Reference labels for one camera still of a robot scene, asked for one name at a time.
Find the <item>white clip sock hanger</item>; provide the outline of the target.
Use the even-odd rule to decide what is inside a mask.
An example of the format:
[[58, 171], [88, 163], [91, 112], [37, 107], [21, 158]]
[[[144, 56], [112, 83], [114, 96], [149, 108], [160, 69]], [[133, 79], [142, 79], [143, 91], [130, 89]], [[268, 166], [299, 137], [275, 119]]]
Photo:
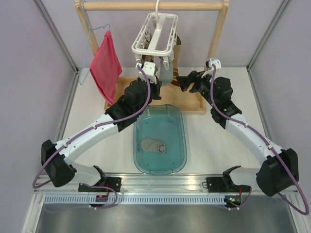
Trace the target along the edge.
[[166, 70], [172, 67], [173, 49], [177, 41], [178, 16], [159, 12], [160, 1], [155, 11], [147, 15], [131, 49], [137, 63], [143, 63], [143, 56], [160, 57]]

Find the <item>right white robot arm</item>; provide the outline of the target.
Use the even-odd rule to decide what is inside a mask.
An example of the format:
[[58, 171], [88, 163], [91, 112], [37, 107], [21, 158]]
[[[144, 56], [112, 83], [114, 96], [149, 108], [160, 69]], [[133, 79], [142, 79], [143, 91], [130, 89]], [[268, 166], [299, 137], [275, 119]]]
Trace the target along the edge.
[[260, 168], [234, 166], [223, 172], [222, 186], [234, 191], [239, 185], [260, 189], [265, 195], [275, 194], [299, 181], [298, 157], [293, 149], [283, 149], [260, 134], [233, 103], [230, 79], [192, 71], [177, 77], [183, 92], [198, 92], [212, 107], [213, 120], [239, 139], [260, 164]]

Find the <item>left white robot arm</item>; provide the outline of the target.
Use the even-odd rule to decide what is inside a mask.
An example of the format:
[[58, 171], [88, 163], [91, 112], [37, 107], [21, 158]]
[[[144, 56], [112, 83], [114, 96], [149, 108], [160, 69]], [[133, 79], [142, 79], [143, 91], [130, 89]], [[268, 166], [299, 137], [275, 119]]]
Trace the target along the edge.
[[54, 187], [78, 182], [88, 184], [96, 192], [103, 191], [106, 187], [104, 172], [98, 166], [83, 166], [75, 160], [97, 143], [136, 122], [149, 103], [161, 99], [161, 85], [159, 80], [151, 83], [148, 78], [137, 78], [118, 101], [88, 127], [55, 143], [45, 141], [41, 146], [42, 169]]

